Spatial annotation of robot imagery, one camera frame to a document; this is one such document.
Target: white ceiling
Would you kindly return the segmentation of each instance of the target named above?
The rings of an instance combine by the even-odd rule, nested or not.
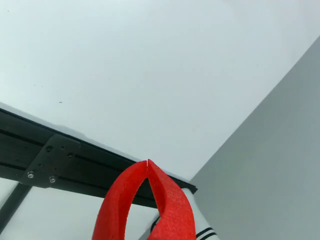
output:
[[[319,36],[319,7],[3,0],[0,102],[190,180]]]

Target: black metal bracket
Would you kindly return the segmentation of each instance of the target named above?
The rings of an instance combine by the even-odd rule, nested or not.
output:
[[[24,171],[20,183],[40,188],[51,187],[78,154],[80,146],[79,141],[54,134]]]

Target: gray wall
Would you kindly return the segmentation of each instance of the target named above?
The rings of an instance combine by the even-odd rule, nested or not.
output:
[[[222,240],[320,239],[319,39],[192,181]]]

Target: red foam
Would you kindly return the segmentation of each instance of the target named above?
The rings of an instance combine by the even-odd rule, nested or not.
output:
[[[108,191],[98,214],[93,240],[124,240],[131,203],[148,177],[161,216],[148,240],[195,240],[194,215],[181,188],[151,160],[123,171]]]
[[[150,159],[148,179],[161,217],[148,240],[195,240],[194,215],[181,188]]]
[[[101,205],[92,240],[124,240],[131,203],[147,178],[147,161],[137,162],[114,181]]]

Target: black metal bar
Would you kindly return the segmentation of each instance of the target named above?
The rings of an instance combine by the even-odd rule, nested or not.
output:
[[[0,234],[3,232],[31,188],[32,186],[18,183],[9,198],[5,201],[0,209]]]
[[[71,142],[78,143],[79,148],[68,150]],[[47,148],[52,149],[50,153],[44,151]],[[68,156],[72,153],[67,162],[64,152]],[[110,150],[0,108],[0,178],[104,198],[121,172],[134,163]],[[181,188],[197,191],[196,186],[171,178]],[[133,204],[156,207],[148,180],[139,188]]]

